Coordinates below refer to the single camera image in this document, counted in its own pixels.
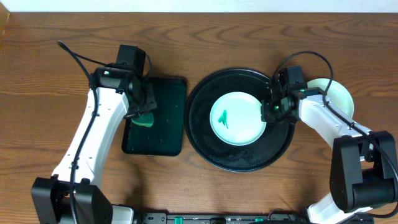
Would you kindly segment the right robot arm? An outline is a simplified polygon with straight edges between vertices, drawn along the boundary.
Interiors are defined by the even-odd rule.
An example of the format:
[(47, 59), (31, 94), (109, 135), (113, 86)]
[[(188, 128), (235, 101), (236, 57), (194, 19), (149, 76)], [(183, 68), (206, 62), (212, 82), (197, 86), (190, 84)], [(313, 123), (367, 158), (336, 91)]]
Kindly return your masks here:
[(347, 223), (372, 218), (374, 208), (397, 203), (397, 153), (394, 137), (374, 132), (339, 110), (320, 88), (273, 92), (261, 101), (261, 119), (301, 121), (332, 149), (330, 193), (307, 208), (311, 223)]

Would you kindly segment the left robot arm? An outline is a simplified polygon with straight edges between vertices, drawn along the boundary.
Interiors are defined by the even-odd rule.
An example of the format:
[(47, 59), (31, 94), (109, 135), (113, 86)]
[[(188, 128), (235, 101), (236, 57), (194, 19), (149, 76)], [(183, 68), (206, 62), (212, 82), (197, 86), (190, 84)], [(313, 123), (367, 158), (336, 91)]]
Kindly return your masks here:
[(123, 119), (155, 108), (144, 64), (110, 63), (89, 75), (88, 99), (73, 140), (49, 178), (31, 196), (40, 223), (133, 223), (134, 210), (102, 193), (104, 166)]

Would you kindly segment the mint green plate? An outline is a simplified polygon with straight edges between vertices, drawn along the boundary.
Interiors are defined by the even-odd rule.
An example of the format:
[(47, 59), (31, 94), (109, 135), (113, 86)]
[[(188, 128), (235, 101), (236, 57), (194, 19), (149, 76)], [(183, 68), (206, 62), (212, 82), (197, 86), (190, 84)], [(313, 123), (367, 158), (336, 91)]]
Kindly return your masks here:
[(232, 146), (253, 143), (266, 129), (266, 122), (261, 119), (260, 101), (240, 91), (219, 97), (211, 107), (209, 119), (215, 135)]
[[(317, 78), (307, 83), (309, 88), (319, 87), (322, 90), (326, 89), (329, 79)], [(354, 101), (350, 92), (340, 83), (332, 81), (330, 88), (328, 89), (327, 96), (331, 102), (345, 115), (352, 118), (354, 115)]]

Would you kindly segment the green scrub sponge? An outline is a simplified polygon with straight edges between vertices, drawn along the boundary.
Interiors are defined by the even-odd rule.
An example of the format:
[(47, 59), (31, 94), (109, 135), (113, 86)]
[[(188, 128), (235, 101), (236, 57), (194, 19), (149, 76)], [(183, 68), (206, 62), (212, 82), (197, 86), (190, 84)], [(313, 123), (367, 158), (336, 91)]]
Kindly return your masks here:
[(152, 113), (142, 114), (139, 117), (132, 118), (131, 123), (137, 126), (150, 128), (154, 124), (154, 115)]

